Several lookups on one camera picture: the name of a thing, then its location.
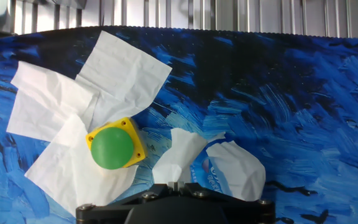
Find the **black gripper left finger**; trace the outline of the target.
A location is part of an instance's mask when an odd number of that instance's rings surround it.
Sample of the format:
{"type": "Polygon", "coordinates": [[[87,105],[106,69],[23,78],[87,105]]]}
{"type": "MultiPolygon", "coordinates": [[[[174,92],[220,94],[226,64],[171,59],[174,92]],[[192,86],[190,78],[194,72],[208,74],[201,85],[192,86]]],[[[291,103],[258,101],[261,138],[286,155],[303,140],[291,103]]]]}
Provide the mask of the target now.
{"type": "Polygon", "coordinates": [[[111,203],[105,206],[96,206],[92,203],[86,203],[76,208],[76,224],[103,223],[104,220],[113,219],[114,221],[123,222],[129,212],[146,203],[158,199],[172,196],[177,189],[176,182],[168,184],[153,184],[148,190],[139,192],[124,200],[111,203]]]}

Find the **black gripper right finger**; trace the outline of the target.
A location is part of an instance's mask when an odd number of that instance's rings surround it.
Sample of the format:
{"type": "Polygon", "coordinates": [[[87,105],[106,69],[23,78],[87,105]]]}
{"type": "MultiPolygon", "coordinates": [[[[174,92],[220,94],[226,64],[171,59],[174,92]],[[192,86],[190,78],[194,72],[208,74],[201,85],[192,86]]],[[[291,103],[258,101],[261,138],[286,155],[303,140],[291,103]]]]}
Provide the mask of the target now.
{"type": "Polygon", "coordinates": [[[238,198],[219,193],[200,186],[198,183],[177,183],[177,192],[180,197],[195,199],[203,202],[197,208],[207,206],[219,208],[228,223],[275,223],[275,203],[267,199],[257,199],[246,202],[238,198]]]}

